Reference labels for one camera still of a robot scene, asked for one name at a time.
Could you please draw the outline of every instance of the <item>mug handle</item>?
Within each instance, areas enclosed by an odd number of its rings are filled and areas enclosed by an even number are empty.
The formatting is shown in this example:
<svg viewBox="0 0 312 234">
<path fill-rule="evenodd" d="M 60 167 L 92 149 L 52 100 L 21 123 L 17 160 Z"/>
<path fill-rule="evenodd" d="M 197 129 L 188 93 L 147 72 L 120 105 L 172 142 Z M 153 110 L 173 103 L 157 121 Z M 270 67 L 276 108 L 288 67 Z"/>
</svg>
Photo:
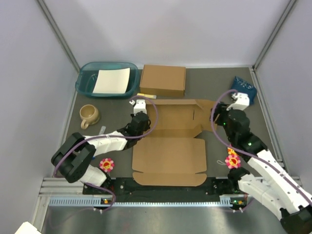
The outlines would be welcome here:
<svg viewBox="0 0 312 234">
<path fill-rule="evenodd" d="M 82 129 L 87 129 L 87 127 L 89 127 L 89 124 L 88 124 L 87 121 L 84 119 L 84 120 L 81 122 L 81 128 L 82 128 Z"/>
</svg>

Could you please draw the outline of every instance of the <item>white paper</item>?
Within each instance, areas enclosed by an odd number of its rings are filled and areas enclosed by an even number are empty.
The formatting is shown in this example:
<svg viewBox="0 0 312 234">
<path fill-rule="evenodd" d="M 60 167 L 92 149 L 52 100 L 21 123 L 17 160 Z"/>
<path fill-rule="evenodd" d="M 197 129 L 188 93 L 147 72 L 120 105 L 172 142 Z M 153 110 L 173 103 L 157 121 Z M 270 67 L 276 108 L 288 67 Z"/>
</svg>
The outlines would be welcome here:
<svg viewBox="0 0 312 234">
<path fill-rule="evenodd" d="M 127 90 L 130 68 L 99 70 L 94 94 L 124 94 Z"/>
</svg>

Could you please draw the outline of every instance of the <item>cardboard box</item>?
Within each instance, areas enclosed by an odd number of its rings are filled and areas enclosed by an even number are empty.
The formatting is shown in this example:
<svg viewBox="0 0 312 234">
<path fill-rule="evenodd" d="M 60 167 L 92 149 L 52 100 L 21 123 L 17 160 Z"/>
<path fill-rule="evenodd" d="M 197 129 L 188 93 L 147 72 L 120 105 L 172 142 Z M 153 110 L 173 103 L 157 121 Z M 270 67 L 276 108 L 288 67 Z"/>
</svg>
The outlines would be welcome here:
<svg viewBox="0 0 312 234">
<path fill-rule="evenodd" d="M 155 100 L 158 125 L 134 146 L 134 180 L 156 186 L 198 186 L 205 182 L 205 140 L 194 137 L 203 130 L 212 131 L 209 117 L 214 103 L 198 99 Z M 150 103 L 146 109 L 153 124 L 155 110 Z"/>
<path fill-rule="evenodd" d="M 183 97 L 185 72 L 185 67 L 144 65 L 140 92 L 158 96 Z"/>
</svg>

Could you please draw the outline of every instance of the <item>blue pouch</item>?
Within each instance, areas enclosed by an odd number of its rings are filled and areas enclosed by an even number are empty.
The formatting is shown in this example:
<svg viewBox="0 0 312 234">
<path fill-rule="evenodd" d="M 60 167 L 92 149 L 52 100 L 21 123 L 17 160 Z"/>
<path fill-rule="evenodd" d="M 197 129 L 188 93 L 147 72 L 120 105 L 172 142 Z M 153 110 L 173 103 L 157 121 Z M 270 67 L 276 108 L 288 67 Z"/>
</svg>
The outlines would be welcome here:
<svg viewBox="0 0 312 234">
<path fill-rule="evenodd" d="M 249 97 L 249 104 L 252 105 L 254 103 L 254 98 L 257 95 L 257 89 L 252 84 L 249 84 L 242 78 L 235 76 L 231 89 L 236 89 L 240 93 L 247 94 Z"/>
</svg>

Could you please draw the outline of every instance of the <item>yellow marker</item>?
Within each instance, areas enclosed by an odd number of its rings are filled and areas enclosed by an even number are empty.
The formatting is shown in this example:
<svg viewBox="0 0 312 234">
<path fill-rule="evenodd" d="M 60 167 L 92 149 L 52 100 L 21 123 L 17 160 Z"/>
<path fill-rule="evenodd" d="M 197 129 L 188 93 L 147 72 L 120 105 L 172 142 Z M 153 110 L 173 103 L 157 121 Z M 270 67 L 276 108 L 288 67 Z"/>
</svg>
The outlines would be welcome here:
<svg viewBox="0 0 312 234">
<path fill-rule="evenodd" d="M 144 97 L 147 97 L 147 98 L 150 98 L 150 99 L 156 99 L 156 95 L 150 95 L 150 94 L 141 94 L 141 93 L 138 93 L 137 94 L 138 96 L 144 96 Z"/>
</svg>

